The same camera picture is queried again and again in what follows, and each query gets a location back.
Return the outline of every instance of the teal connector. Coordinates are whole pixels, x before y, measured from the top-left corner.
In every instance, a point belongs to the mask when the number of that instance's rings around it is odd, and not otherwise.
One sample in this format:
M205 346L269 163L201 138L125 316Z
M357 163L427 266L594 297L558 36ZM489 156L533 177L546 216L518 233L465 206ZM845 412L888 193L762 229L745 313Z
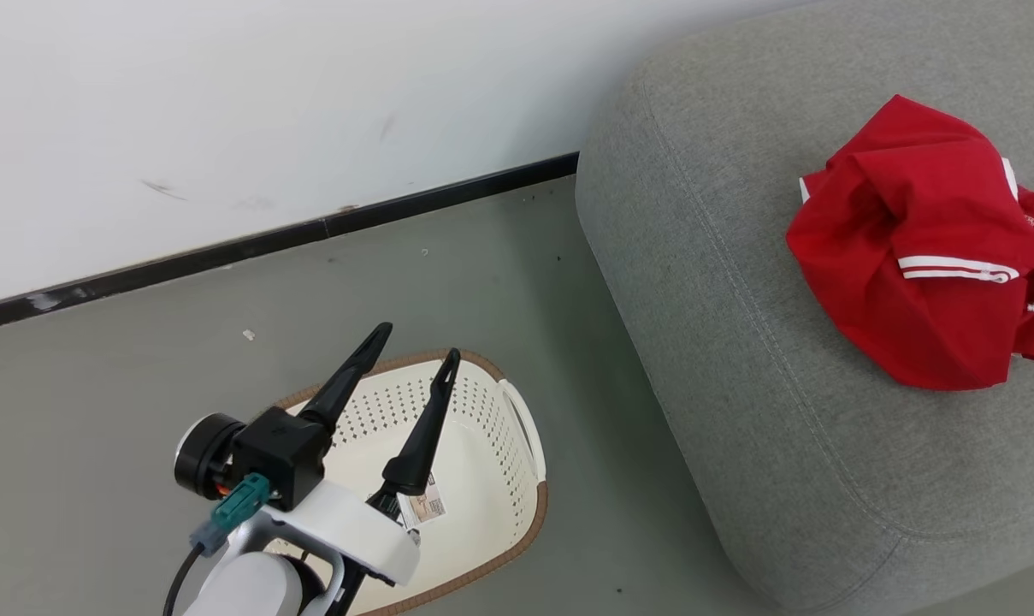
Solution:
M212 523L231 533L269 501L270 480L251 472L212 509Z

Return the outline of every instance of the baseboard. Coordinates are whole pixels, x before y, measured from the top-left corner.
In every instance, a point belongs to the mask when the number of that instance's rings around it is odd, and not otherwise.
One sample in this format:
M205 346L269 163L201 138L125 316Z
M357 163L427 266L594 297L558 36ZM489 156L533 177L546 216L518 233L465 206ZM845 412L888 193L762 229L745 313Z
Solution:
M443 210L446 207L458 206L499 192L564 178L574 175L576 164L578 155L576 152L569 153L466 182L433 188L431 191L416 192L374 206L360 207L357 210L341 211L313 221L300 222L298 225L283 226L280 229L240 238L238 241L145 263L134 268L56 285L22 297L8 298L0 301L0 326L45 315L89 301L101 300L103 297L118 296L147 285L165 283L190 274L223 268L232 263L295 248L305 243L326 241L356 230L368 229L370 226L401 221L403 218L424 214L427 211Z

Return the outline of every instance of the gray fabric upholstery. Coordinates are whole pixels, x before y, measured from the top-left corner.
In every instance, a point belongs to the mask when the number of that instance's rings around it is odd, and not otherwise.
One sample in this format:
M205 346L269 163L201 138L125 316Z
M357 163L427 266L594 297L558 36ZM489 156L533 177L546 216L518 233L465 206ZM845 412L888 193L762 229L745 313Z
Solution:
M787 612L900 614L1034 564L1034 363L905 389L786 248L798 176L895 93L970 121L1034 188L1034 0L702 32L638 67L581 153L582 225L725 551Z

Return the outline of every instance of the red jacket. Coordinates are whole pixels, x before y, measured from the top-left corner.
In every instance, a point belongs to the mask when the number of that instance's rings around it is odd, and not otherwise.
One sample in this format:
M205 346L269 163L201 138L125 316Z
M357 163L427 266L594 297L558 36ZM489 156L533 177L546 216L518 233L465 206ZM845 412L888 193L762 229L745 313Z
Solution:
M977 129L893 97L801 188L790 250L896 381L977 390L1034 359L1034 192Z

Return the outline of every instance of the white wall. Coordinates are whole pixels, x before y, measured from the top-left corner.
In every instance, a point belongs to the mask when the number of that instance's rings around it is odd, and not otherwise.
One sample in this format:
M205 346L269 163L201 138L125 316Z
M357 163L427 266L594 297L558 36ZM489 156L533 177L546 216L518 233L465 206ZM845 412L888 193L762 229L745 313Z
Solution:
M0 0L0 300L574 152L658 42L791 2Z

